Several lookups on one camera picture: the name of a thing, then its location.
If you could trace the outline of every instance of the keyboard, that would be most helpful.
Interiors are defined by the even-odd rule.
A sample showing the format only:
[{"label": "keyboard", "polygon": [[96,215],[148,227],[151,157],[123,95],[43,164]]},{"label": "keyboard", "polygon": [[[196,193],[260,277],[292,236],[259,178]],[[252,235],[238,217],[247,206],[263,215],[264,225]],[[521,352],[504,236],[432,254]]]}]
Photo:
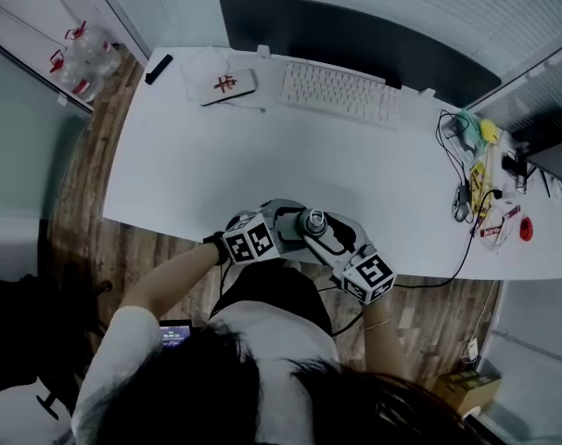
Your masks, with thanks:
[{"label": "keyboard", "polygon": [[398,127],[400,91],[347,72],[288,63],[279,101],[374,125]]}]

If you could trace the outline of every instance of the dark hair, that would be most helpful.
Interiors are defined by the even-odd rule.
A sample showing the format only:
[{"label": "dark hair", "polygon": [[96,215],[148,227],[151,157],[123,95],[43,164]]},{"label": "dark hair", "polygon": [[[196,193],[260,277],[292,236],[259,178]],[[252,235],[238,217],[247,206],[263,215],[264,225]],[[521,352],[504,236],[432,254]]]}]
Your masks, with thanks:
[{"label": "dark hair", "polygon": [[[316,445],[481,443],[452,409],[413,383],[326,362],[294,364],[312,401]],[[254,443],[259,399],[259,370],[240,336],[207,327],[151,356],[83,429],[95,445]]]}]

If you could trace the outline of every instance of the black skirt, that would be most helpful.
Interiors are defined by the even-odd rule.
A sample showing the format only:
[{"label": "black skirt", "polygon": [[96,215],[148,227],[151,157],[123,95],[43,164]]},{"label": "black skirt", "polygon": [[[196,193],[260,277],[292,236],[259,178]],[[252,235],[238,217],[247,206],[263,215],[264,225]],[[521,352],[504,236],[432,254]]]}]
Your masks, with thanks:
[{"label": "black skirt", "polygon": [[316,285],[295,269],[284,269],[282,259],[245,267],[236,282],[217,301],[211,317],[238,301],[268,303],[318,325],[331,335],[330,318]]}]

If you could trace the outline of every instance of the black remote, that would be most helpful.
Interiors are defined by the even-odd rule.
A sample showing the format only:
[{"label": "black remote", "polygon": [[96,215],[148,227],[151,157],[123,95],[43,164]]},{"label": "black remote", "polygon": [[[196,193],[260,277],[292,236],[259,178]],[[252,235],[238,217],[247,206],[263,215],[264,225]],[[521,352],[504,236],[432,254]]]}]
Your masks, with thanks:
[{"label": "black remote", "polygon": [[145,76],[145,82],[151,85],[158,79],[161,72],[166,69],[166,67],[172,62],[173,57],[171,55],[166,55],[160,63],[155,67],[155,69],[151,72],[148,72]]}]

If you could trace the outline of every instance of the smartphone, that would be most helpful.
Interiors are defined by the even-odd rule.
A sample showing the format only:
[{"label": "smartphone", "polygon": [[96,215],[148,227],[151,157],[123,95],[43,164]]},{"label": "smartphone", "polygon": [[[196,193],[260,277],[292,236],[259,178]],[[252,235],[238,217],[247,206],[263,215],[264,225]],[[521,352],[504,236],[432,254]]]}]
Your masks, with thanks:
[{"label": "smartphone", "polygon": [[164,348],[174,348],[192,334],[190,320],[160,321],[161,344]]}]

